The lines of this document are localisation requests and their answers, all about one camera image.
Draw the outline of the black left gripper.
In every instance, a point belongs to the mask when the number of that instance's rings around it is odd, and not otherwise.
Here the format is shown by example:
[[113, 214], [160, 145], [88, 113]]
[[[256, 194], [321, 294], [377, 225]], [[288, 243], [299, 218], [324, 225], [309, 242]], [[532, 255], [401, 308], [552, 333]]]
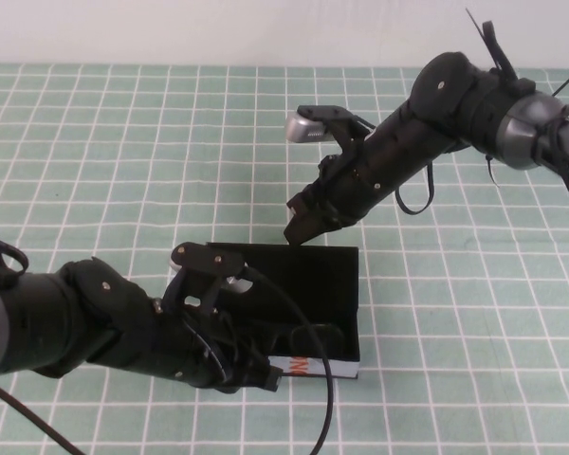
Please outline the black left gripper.
[[218, 307], [227, 280], [178, 271], [145, 330], [145, 372], [196, 389], [275, 392], [283, 370], [270, 366], [261, 338]]

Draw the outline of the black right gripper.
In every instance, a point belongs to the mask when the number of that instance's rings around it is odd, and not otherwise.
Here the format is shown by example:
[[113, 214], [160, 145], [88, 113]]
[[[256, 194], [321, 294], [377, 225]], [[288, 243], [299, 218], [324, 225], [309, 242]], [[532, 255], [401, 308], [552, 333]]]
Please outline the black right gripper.
[[356, 224], [383, 198], [423, 167], [423, 124], [381, 126], [353, 155], [327, 161], [326, 172], [286, 203], [291, 220], [284, 237], [300, 246]]

